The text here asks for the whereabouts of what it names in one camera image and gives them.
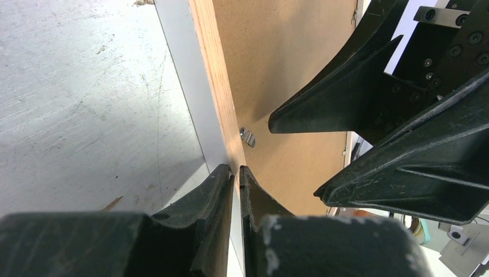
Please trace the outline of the brown frame backing board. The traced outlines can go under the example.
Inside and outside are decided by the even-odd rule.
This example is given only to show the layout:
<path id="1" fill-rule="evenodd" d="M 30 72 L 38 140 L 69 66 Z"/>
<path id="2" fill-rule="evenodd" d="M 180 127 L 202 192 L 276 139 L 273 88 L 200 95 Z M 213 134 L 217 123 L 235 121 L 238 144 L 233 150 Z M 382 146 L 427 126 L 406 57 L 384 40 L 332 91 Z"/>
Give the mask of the brown frame backing board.
<path id="1" fill-rule="evenodd" d="M 272 134 L 269 116 L 311 81 L 355 29 L 356 1 L 214 1 L 239 127 L 259 184 L 295 215 L 324 215 L 314 192 L 343 169 L 347 134 Z"/>

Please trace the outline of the light wooden picture frame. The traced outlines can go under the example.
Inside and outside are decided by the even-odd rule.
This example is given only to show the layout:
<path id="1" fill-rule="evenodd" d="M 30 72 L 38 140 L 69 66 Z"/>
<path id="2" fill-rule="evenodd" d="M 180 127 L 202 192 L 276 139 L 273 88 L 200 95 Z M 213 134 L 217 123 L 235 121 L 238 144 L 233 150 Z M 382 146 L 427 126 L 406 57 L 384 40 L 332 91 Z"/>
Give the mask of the light wooden picture frame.
<path id="1" fill-rule="evenodd" d="M 189 1 L 225 157 L 235 175 L 246 164 L 213 1 Z"/>

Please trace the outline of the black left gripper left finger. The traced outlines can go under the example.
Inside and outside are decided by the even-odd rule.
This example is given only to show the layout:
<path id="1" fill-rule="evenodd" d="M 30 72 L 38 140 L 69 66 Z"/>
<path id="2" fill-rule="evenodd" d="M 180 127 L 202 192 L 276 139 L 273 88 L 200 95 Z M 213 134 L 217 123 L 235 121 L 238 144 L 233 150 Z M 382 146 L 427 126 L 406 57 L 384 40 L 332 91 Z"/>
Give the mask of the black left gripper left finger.
<path id="1" fill-rule="evenodd" d="M 225 276 L 234 176 L 218 165 L 162 211 L 1 219 L 2 276 Z"/>

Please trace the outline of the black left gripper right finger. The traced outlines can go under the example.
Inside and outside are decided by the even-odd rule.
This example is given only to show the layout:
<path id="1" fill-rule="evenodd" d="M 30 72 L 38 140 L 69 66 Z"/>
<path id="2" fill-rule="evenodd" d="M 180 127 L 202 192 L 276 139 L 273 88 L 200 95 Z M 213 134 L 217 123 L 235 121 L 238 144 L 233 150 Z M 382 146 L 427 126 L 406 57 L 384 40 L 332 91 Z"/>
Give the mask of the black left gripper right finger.
<path id="1" fill-rule="evenodd" d="M 389 218 L 295 216 L 239 171 L 246 276 L 430 276 L 412 234 Z"/>

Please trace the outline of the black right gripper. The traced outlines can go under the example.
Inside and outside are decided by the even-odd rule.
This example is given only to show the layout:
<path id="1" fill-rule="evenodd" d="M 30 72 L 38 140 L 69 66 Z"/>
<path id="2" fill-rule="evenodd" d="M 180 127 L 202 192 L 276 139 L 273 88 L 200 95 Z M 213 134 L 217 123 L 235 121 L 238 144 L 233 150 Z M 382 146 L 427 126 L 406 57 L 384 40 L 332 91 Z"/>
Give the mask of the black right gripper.
<path id="1" fill-rule="evenodd" d="M 371 1 L 334 58 L 271 113 L 268 129 L 284 134 L 359 128 L 357 134 L 376 145 L 445 97 L 314 196 L 330 207 L 464 225 L 488 206 L 488 1 L 419 6 L 396 67 L 384 74 L 402 39 L 393 34 L 407 4 Z"/>

